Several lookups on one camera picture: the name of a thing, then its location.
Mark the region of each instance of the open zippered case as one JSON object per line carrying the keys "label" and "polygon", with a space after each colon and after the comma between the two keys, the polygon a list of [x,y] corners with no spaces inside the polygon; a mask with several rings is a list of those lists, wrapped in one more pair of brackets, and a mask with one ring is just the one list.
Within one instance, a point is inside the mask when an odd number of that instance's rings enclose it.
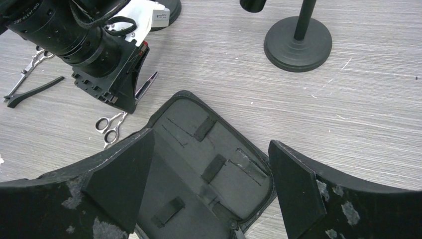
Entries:
{"label": "open zippered case", "polygon": [[149,120],[155,146],[135,232],[142,239],[244,239],[276,198],[268,156],[180,91]]}

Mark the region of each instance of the stand base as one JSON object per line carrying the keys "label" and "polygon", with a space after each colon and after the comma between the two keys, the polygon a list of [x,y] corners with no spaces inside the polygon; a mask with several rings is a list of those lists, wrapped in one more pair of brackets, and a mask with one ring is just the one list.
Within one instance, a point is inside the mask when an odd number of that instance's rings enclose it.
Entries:
{"label": "stand base", "polygon": [[[152,0],[166,6],[170,10],[169,26],[179,17],[182,12],[182,3],[180,0]],[[158,31],[165,27],[153,27],[150,31]]]}
{"label": "stand base", "polygon": [[329,57],[332,38],[329,30],[311,18],[305,39],[294,39],[298,16],[285,18],[274,24],[264,41],[267,58],[278,68],[290,72],[311,71]]}

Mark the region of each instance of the silver scissors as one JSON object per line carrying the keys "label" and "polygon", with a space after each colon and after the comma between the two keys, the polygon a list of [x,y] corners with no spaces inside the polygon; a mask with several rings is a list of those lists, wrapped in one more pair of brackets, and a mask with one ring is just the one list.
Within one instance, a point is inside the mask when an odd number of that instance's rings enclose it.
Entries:
{"label": "silver scissors", "polygon": [[[155,72],[146,82],[145,84],[136,92],[135,94],[135,105],[138,104],[139,100],[145,95],[146,91],[149,89],[149,87],[152,85],[152,83],[154,82],[155,78],[157,78],[158,75],[158,71]],[[119,128],[120,125],[124,122],[124,119],[127,117],[128,113],[125,111],[122,111],[118,114],[116,114],[115,116],[111,117],[111,118],[107,118],[107,117],[101,117],[97,120],[96,124],[95,124],[95,129],[101,133],[104,134],[104,149],[107,149],[110,145],[114,144],[117,142],[118,138],[119,138]],[[117,122],[116,126],[114,128],[111,128],[111,123],[117,119],[121,117],[121,119]],[[106,125],[104,128],[100,128],[100,123],[105,121]],[[114,138],[113,139],[109,139],[110,134],[114,133]]]}
{"label": "silver scissors", "polygon": [[11,91],[8,93],[7,96],[11,96],[13,93],[16,92],[17,88],[19,88],[20,85],[22,85],[23,81],[25,81],[26,78],[31,74],[31,72],[37,67],[41,62],[43,62],[46,59],[51,59],[55,55],[52,54],[49,51],[46,51],[44,48],[40,46],[35,47],[37,53],[32,57],[31,63],[20,72],[20,79],[16,83],[16,85],[11,89]]}

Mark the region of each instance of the white connector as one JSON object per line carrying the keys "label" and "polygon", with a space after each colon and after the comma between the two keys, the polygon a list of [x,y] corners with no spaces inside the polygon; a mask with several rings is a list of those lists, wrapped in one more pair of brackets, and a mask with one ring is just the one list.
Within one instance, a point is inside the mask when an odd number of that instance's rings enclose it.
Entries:
{"label": "white connector", "polygon": [[[136,22],[137,29],[128,33],[125,40],[128,42],[136,40],[135,45],[140,46],[152,27],[166,27],[169,25],[170,10],[156,1],[131,0],[115,16],[125,16]],[[108,29],[120,31],[131,25],[131,23],[127,22],[118,22],[108,26]]]}

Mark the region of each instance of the gray wood grain table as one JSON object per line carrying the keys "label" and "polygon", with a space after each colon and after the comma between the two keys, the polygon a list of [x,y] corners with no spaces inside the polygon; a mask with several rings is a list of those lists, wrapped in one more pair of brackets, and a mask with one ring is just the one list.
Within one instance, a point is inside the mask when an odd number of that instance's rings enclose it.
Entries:
{"label": "gray wood grain table", "polygon": [[[422,2],[319,0],[314,18],[331,31],[331,56],[314,71],[289,73],[267,60],[263,41],[300,6],[268,0],[252,14],[237,0],[183,0],[174,25],[147,38],[140,84],[160,74],[121,137],[143,127],[175,92],[190,90],[264,152],[278,139],[354,176],[421,190]],[[0,42],[3,96],[34,45],[12,32]],[[33,179],[102,150],[94,124],[119,111],[76,88],[58,58],[39,65],[18,92],[61,75],[67,79],[15,109],[0,104],[0,181]],[[246,235],[287,238],[277,201]]]}

